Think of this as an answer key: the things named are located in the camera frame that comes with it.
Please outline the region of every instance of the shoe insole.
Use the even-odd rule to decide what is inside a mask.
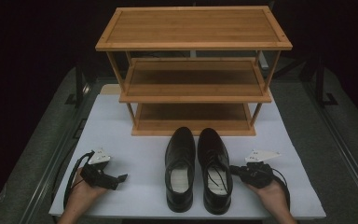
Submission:
[[[226,172],[220,168],[209,167],[208,174],[208,188],[211,190],[211,192],[218,195],[226,195]]]
[[[183,193],[188,190],[188,167],[175,168],[171,172],[171,187],[177,193]]]

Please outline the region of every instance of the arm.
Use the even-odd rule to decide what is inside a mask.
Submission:
[[[91,187],[80,176],[80,172],[81,168],[77,170],[71,195],[58,222],[59,224],[75,224],[94,202],[107,192],[107,189]]]
[[[268,186],[258,189],[251,185],[246,185],[260,198],[264,207],[280,224],[297,223],[287,207],[284,192],[281,186],[273,180]]]

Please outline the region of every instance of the gray floor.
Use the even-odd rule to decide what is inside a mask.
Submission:
[[[290,62],[281,58],[278,69]],[[345,153],[348,150],[358,165],[358,110],[327,69],[324,91],[332,93],[338,105],[321,109],[312,93],[314,82],[303,83],[296,78],[300,68],[274,79],[270,88],[327,214],[326,218],[301,223],[358,223],[358,176],[355,178],[352,172],[358,167],[350,169],[352,163],[344,160],[348,158]],[[7,181],[0,198],[0,223],[54,223],[48,210],[56,174],[58,186],[82,124],[106,83],[115,83],[115,80],[105,77],[90,84],[84,103],[76,109],[66,104],[68,96],[76,92],[75,70],[68,73]],[[80,221],[97,222],[121,223],[121,220],[84,217]]]

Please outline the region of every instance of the white table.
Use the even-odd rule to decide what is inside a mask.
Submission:
[[[184,213],[172,212],[166,203],[164,154],[169,136],[131,136],[132,122],[125,104],[118,102],[118,94],[98,95],[89,114],[56,198],[50,208],[53,216],[62,211],[62,200],[69,175],[82,155],[102,147],[113,156],[104,172],[119,176],[128,174],[117,190],[109,190],[88,211],[88,215],[114,218],[189,218],[189,219],[264,219],[269,213],[257,197],[247,189],[238,176],[233,176],[232,202],[228,211],[216,216],[203,206],[203,183],[196,159],[194,202]],[[245,165],[244,159],[253,149],[278,151],[282,155],[267,163],[286,178],[291,193],[294,217],[313,219],[325,217],[307,174],[285,130],[274,102],[264,104],[255,123],[256,136],[222,136],[230,157],[230,164]]]

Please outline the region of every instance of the dress shoe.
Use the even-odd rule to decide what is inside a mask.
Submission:
[[[225,214],[231,204],[232,192],[226,147],[219,134],[207,128],[200,134],[197,151],[204,183],[204,206],[212,214]]]
[[[187,127],[173,134],[165,152],[167,203],[173,212],[185,212],[193,203],[196,146]]]

